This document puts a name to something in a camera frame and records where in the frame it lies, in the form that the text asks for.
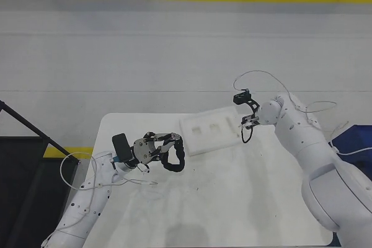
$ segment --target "blue base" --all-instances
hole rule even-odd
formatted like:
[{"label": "blue base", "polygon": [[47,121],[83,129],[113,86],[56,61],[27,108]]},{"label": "blue base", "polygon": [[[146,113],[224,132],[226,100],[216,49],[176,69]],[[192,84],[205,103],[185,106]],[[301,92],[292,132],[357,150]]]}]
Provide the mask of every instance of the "blue base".
[{"label": "blue base", "polygon": [[[372,147],[372,126],[353,125],[333,140],[334,146],[341,153],[350,153],[359,149]],[[342,160],[359,168],[372,180],[372,150],[349,156],[341,156]]]}]

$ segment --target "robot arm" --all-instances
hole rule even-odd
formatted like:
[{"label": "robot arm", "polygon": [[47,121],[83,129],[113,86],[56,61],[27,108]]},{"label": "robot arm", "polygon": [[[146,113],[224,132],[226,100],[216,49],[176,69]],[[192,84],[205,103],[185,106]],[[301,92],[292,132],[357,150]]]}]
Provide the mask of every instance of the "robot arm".
[{"label": "robot arm", "polygon": [[[326,229],[337,232],[343,247],[372,248],[372,181],[341,160],[327,144],[317,118],[295,96],[280,94],[242,119],[243,127],[274,125],[281,145],[304,174],[302,197],[312,215]],[[234,97],[248,103],[250,94]]]},{"label": "robot arm", "polygon": [[[96,155],[95,177],[87,179],[76,192],[66,209],[61,221],[49,240],[42,247],[46,248],[82,248],[92,227],[103,211],[112,192],[112,184],[125,180],[124,175],[144,164],[147,173],[151,161],[161,161],[169,171],[180,172],[185,165],[183,141],[175,133],[147,133],[142,139],[130,147],[125,134],[116,135],[112,139],[115,152]],[[155,141],[163,141],[163,146],[154,145]],[[168,150],[175,146],[180,164],[169,164]]]}]

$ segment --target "foam block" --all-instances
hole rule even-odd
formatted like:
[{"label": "foam block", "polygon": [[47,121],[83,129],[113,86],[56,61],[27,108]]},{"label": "foam block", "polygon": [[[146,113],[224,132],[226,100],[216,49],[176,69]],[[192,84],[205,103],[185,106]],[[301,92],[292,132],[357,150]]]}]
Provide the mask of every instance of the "foam block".
[{"label": "foam block", "polygon": [[241,143],[241,118],[235,107],[196,113],[180,120],[184,145],[189,156]]}]

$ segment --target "floor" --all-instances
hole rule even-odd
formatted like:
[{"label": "floor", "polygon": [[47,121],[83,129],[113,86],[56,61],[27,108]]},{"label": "floor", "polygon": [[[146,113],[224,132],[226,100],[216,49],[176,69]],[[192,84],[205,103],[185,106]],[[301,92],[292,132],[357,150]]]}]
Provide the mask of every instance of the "floor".
[{"label": "floor", "polygon": [[[372,124],[370,5],[61,2],[0,2],[0,98],[63,146],[93,146],[110,112],[232,105],[234,78],[251,69],[307,104],[336,101],[317,114],[327,136]],[[262,74],[239,87],[259,102],[283,90]],[[0,135],[29,133],[9,119]]]}]

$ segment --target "white table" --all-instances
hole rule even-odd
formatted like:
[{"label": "white table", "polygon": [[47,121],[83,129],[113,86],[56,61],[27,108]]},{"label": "white table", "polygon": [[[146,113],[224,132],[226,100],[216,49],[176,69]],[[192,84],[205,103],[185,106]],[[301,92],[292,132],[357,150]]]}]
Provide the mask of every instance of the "white table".
[{"label": "white table", "polygon": [[[185,114],[110,113],[100,123],[94,154],[113,151],[112,136],[128,142],[147,131],[180,133]],[[171,149],[169,162],[177,162]],[[113,189],[84,247],[325,246],[332,233],[301,197],[302,172],[272,126],[258,126],[248,144],[185,158],[180,173],[150,163]],[[93,175],[91,167],[87,177]]]}]

